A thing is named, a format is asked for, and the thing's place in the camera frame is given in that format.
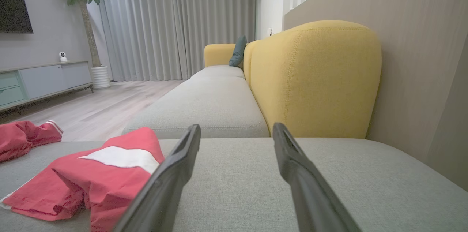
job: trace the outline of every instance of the white cabinet door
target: white cabinet door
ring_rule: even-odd
[[[91,83],[87,62],[62,64],[62,70],[68,89]]]
[[[61,65],[21,69],[20,75],[29,99],[42,97],[68,88]]]

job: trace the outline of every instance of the red clothing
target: red clothing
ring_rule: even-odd
[[[0,125],[0,162],[23,156],[32,147],[62,140],[63,130],[49,120],[40,126],[30,121]]]
[[[53,161],[3,203],[52,221],[72,217],[84,201],[91,210],[91,230],[110,231],[163,160],[154,132],[141,128]]]

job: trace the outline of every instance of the wood panel partition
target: wood panel partition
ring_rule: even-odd
[[[465,63],[464,47],[468,57],[468,0],[306,0],[285,15],[284,29],[315,20],[357,22],[381,40],[381,83],[367,138],[468,190],[468,128],[453,129],[468,125],[460,115],[468,115],[468,64],[458,64]]]

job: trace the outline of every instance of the teal throw pillow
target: teal throw pillow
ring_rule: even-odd
[[[237,67],[244,60],[244,49],[247,45],[247,38],[245,35],[239,37],[234,47],[233,56],[229,60],[230,67]]]

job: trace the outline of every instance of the television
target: television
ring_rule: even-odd
[[[33,33],[24,0],[0,0],[0,32]]]

